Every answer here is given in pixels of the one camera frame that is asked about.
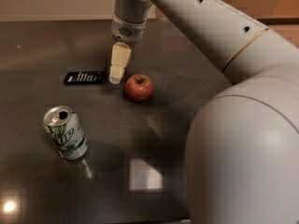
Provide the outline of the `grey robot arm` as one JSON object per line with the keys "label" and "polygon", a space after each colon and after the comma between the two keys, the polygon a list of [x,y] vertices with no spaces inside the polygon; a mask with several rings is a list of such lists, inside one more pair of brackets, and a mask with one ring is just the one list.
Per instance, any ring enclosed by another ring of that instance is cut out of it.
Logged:
{"label": "grey robot arm", "polygon": [[114,54],[141,39],[151,6],[232,84],[189,129],[192,224],[298,224],[298,48],[221,0],[116,0]]}

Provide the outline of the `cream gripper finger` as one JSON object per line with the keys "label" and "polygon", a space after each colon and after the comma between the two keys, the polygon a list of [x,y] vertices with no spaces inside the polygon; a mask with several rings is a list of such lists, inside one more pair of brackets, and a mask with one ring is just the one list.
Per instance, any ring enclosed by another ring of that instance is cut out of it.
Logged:
{"label": "cream gripper finger", "polygon": [[109,82],[119,84],[124,75],[124,71],[130,61],[131,48],[124,42],[117,42],[112,47],[111,66],[109,70]]}

